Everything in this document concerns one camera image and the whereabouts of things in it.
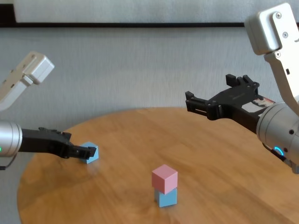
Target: stacked cubes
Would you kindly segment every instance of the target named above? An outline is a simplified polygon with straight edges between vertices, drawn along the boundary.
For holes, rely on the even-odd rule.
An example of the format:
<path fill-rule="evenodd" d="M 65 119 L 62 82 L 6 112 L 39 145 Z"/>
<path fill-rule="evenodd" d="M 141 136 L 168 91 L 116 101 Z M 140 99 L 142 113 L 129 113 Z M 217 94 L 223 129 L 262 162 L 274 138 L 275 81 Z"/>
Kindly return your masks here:
<path fill-rule="evenodd" d="M 152 187 L 155 189 L 155 201 L 159 207 L 177 203 L 178 172 L 167 165 L 152 171 Z"/>

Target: pink cube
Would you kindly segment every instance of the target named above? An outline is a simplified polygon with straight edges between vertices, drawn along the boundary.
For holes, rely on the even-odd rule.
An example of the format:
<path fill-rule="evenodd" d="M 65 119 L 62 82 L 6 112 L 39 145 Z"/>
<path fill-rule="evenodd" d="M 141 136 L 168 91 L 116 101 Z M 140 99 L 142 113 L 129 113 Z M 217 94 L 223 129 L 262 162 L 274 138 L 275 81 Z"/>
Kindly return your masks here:
<path fill-rule="evenodd" d="M 162 165 L 152 171 L 152 187 L 163 194 L 168 194 L 178 187 L 178 172 L 167 165 Z"/>

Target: silver cylindrical joint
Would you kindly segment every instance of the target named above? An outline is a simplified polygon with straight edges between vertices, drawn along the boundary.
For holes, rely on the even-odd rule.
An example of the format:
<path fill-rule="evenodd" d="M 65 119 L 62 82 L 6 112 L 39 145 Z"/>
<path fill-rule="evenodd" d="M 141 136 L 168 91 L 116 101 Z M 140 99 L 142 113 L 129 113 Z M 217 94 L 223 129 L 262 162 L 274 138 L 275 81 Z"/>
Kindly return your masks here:
<path fill-rule="evenodd" d="M 265 145 L 299 165 L 299 117 L 285 103 L 273 104 L 265 110 L 256 134 Z"/>
<path fill-rule="evenodd" d="M 22 143 L 21 127 L 11 121 L 0 120 L 0 157 L 15 155 Z"/>

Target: cube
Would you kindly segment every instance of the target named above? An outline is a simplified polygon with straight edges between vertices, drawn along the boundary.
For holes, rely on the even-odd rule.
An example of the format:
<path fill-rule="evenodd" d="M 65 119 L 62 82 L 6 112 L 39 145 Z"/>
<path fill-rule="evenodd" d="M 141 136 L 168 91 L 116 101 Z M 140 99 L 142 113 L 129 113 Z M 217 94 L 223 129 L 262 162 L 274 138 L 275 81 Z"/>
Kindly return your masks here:
<path fill-rule="evenodd" d="M 166 195 L 178 187 L 178 172 L 162 165 L 152 171 L 151 182 L 152 187 Z"/>
<path fill-rule="evenodd" d="M 166 195 L 155 189 L 155 201 L 159 204 L 160 208 L 176 204 L 177 195 L 177 188 L 173 189 Z"/>
<path fill-rule="evenodd" d="M 80 159 L 82 162 L 86 163 L 86 164 L 89 164 L 95 160 L 97 160 L 99 158 L 99 148 L 97 145 L 93 144 L 92 142 L 86 142 L 84 143 L 83 145 L 81 145 L 82 147 L 95 147 L 97 148 L 97 150 L 95 151 L 94 153 L 94 156 L 93 157 L 89 157 L 88 160 L 84 160 L 84 159 Z"/>

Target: cable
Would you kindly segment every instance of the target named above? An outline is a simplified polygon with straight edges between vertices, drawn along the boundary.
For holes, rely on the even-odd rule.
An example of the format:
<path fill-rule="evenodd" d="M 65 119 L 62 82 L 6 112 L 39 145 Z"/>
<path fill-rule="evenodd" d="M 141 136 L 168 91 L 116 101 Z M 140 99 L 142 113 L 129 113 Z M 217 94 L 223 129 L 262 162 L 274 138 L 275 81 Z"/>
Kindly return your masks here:
<path fill-rule="evenodd" d="M 6 170 L 14 162 L 16 157 L 17 154 L 14 155 L 13 159 L 9 162 L 9 164 L 7 164 L 6 166 L 0 166 L 0 170 Z"/>
<path fill-rule="evenodd" d="M 263 146 L 266 149 L 268 149 L 272 154 L 274 154 L 277 158 L 279 158 L 282 162 L 284 162 L 286 160 L 286 158 L 283 155 L 279 154 L 274 149 L 270 148 L 269 146 L 265 145 L 264 143 L 263 143 Z"/>

